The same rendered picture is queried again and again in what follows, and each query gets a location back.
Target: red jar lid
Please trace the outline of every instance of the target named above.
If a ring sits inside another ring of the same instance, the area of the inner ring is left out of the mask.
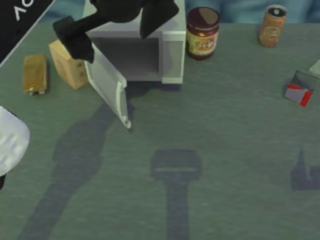
[[[196,7],[188,13],[186,19],[193,27],[211,29],[219,24],[220,15],[210,7]]]

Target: green tabletop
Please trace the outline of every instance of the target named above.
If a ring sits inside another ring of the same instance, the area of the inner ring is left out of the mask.
[[[0,192],[0,239],[319,239],[320,189],[293,190],[291,171],[303,154],[320,164],[320,92],[306,107],[282,93],[320,59],[319,27],[287,24],[265,48],[256,25],[222,24],[212,59],[185,59],[180,90],[129,84],[127,131],[89,84],[59,78],[52,27],[37,26],[0,69],[0,105],[31,132]],[[50,90],[29,96],[23,58],[38,53]]]

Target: tan wooden box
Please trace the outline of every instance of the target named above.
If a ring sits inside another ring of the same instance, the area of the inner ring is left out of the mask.
[[[60,40],[50,43],[49,49],[59,76],[74,90],[88,82],[84,61],[73,59]]]
[[[33,95],[47,90],[47,61],[44,54],[28,55],[23,59],[23,91]]]

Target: white robot part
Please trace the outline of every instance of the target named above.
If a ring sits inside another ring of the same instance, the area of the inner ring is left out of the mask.
[[[29,142],[30,130],[27,125],[0,106],[0,177],[21,161]]]

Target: white microwave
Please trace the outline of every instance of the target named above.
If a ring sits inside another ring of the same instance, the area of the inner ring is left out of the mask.
[[[94,49],[94,62],[85,63],[89,82],[127,129],[132,125],[127,109],[127,81],[183,83],[185,0],[175,3],[179,13],[147,39],[140,37],[141,14],[131,22],[110,22],[87,32]],[[95,11],[90,0],[85,0],[83,17]]]

